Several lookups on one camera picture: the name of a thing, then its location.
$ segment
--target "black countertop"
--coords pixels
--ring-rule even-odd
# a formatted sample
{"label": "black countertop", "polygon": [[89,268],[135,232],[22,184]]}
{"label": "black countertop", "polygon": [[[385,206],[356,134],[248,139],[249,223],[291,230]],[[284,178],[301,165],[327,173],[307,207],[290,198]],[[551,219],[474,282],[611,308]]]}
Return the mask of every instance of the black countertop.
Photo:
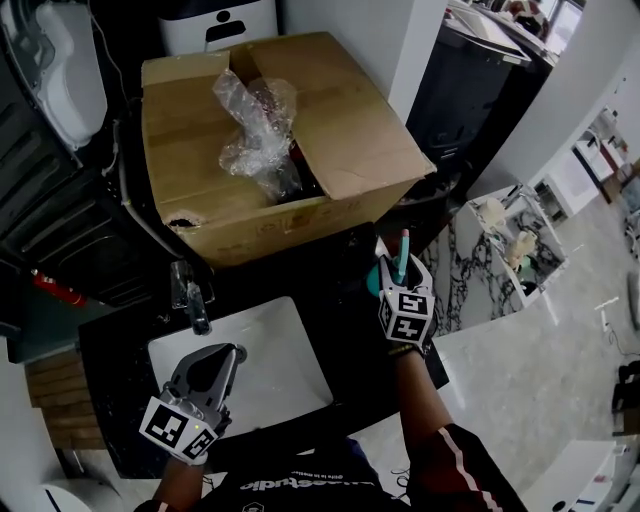
{"label": "black countertop", "polygon": [[[334,403],[279,425],[222,438],[209,450],[210,471],[300,453],[398,411],[393,368],[377,318],[379,301],[364,284],[375,263],[375,244],[373,225],[365,224],[216,273],[210,320],[283,296],[294,300]],[[96,416],[123,478],[160,478],[168,457],[138,433],[150,396],[159,395],[147,344],[190,328],[184,312],[167,306],[168,301],[145,302],[80,327]],[[427,348],[426,364],[440,388],[448,378],[433,344]]]}

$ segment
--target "plastic bag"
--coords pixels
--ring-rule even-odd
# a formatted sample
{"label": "plastic bag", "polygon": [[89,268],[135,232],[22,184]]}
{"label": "plastic bag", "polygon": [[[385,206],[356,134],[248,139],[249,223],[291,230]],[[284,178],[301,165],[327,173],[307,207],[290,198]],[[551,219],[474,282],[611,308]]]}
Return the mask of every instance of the plastic bag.
{"label": "plastic bag", "polygon": [[300,190],[300,176],[289,158],[296,91],[284,80],[258,79],[247,89],[226,70],[213,87],[242,132],[220,154],[220,166],[234,176],[255,179],[275,202]]}

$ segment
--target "wooden slat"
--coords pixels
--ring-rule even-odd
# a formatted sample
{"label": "wooden slat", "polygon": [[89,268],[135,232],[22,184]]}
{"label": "wooden slat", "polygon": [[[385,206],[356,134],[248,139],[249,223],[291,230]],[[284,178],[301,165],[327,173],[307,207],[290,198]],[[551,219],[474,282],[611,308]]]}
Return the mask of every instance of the wooden slat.
{"label": "wooden slat", "polygon": [[54,448],[75,450],[105,450],[106,445],[102,438],[78,439],[71,435],[70,431],[56,430],[49,433],[51,444]]}
{"label": "wooden slat", "polygon": [[48,407],[42,409],[44,419],[56,420],[60,418],[75,418],[79,416],[94,415],[93,404],[91,402],[81,402],[78,404],[61,405],[59,407]]}
{"label": "wooden slat", "polygon": [[45,416],[44,422],[48,429],[98,426],[98,418],[96,418],[94,414],[88,416],[67,416],[64,418],[47,418]]}
{"label": "wooden slat", "polygon": [[69,379],[84,375],[84,366],[81,362],[75,362],[60,368],[54,368],[42,373],[36,373],[29,376],[29,384],[40,385],[57,380]]}
{"label": "wooden slat", "polygon": [[82,357],[78,351],[70,350],[69,352],[63,352],[62,354],[48,357],[42,361],[36,361],[35,363],[28,364],[26,366],[26,372],[27,375],[31,376],[77,362],[82,362]]}
{"label": "wooden slat", "polygon": [[31,403],[42,409],[55,448],[106,449],[78,352],[38,361],[26,373]]}
{"label": "wooden slat", "polygon": [[89,402],[91,396],[88,389],[68,391],[58,395],[42,396],[32,399],[34,407],[44,409],[45,407],[57,407],[59,405],[71,405],[79,402]]}
{"label": "wooden slat", "polygon": [[87,387],[87,381],[84,378],[84,375],[39,385],[33,385],[30,381],[28,381],[28,384],[29,395],[31,395],[32,399],[49,395],[59,395],[60,393],[65,393],[67,391],[73,391],[76,389],[89,389]]}

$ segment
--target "white device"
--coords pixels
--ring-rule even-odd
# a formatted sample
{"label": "white device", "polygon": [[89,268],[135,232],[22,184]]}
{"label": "white device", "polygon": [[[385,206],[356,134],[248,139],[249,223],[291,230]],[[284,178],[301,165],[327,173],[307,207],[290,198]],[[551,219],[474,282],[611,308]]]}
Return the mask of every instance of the white device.
{"label": "white device", "polygon": [[207,450],[231,423],[224,401],[246,350],[211,345],[178,363],[160,398],[151,397],[139,432],[189,465],[207,461]]}
{"label": "white device", "polygon": [[158,18],[167,55],[215,51],[278,35],[275,0],[201,0],[190,11],[179,11]]}
{"label": "white device", "polygon": [[140,433],[147,439],[192,466],[207,460],[206,450],[218,435],[203,420],[190,416],[178,406],[151,397]]}
{"label": "white device", "polygon": [[85,146],[104,122],[107,96],[86,5],[45,3],[36,20],[55,50],[37,92],[44,114],[73,151]]}
{"label": "white device", "polygon": [[388,340],[421,347],[431,325],[435,307],[432,292],[433,278],[424,264],[413,254],[409,255],[407,276],[412,276],[416,280],[414,284],[394,283],[389,266],[388,258],[382,256],[378,264],[380,325]]}

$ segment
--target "teal object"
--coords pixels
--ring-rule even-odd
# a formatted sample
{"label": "teal object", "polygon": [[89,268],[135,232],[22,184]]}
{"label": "teal object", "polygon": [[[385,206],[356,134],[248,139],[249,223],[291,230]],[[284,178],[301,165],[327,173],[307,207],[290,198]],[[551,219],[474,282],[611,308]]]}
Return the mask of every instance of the teal object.
{"label": "teal object", "polygon": [[[400,254],[391,261],[391,279],[398,286],[402,286],[407,275],[407,263],[409,262],[409,230],[402,230],[402,240],[400,241]],[[380,296],[380,262],[369,271],[367,275],[367,289],[374,297]]]}
{"label": "teal object", "polygon": [[393,282],[402,286],[407,275],[407,262],[409,261],[409,230],[402,230],[402,240],[400,241],[400,254],[393,259],[393,266],[396,271],[391,276]]}
{"label": "teal object", "polygon": [[374,267],[369,271],[369,275],[367,276],[367,289],[369,293],[374,297],[380,297],[380,271],[378,267],[380,266],[380,262],[376,263]]}

